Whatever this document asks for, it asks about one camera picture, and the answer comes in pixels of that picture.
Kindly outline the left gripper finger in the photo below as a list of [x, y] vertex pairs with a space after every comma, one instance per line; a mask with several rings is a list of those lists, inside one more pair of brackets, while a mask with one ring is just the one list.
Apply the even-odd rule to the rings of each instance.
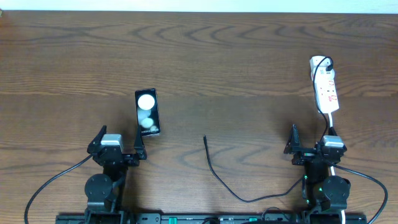
[[106, 125], [102, 126], [99, 133], [89, 143], [89, 145], [87, 147], [87, 153], [96, 154], [99, 151], [99, 149], [101, 147], [101, 140], [104, 137], [104, 135], [106, 134], [106, 129], [107, 129]]
[[141, 132], [141, 127], [139, 125], [137, 126], [136, 138], [134, 141], [134, 149], [140, 160], [147, 159], [147, 152], [145, 149], [144, 141], [142, 140], [142, 132]]

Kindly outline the black flip smartphone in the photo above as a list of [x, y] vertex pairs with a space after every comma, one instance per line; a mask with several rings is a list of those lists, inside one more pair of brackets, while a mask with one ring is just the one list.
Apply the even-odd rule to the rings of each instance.
[[137, 124], [142, 136], [159, 135], [160, 119], [155, 88], [135, 91]]

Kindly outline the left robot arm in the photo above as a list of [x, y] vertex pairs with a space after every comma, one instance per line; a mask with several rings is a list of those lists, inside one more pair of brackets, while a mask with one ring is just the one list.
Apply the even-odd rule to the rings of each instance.
[[87, 153], [103, 168], [85, 184], [88, 198], [85, 223], [134, 223], [134, 215], [122, 208], [123, 191], [129, 167], [137, 167], [147, 159], [141, 127], [137, 127], [134, 154], [123, 153], [120, 134], [108, 134], [103, 126], [89, 143]]

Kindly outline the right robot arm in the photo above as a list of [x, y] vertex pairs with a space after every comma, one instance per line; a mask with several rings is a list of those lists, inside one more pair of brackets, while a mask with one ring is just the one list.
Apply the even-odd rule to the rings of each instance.
[[293, 155], [292, 164], [304, 166], [302, 197], [308, 209], [300, 213], [302, 223], [344, 223], [341, 214], [347, 208], [351, 188], [350, 181], [330, 172], [347, 151], [343, 140], [330, 129], [313, 147], [303, 147], [296, 125], [290, 129], [284, 149]]

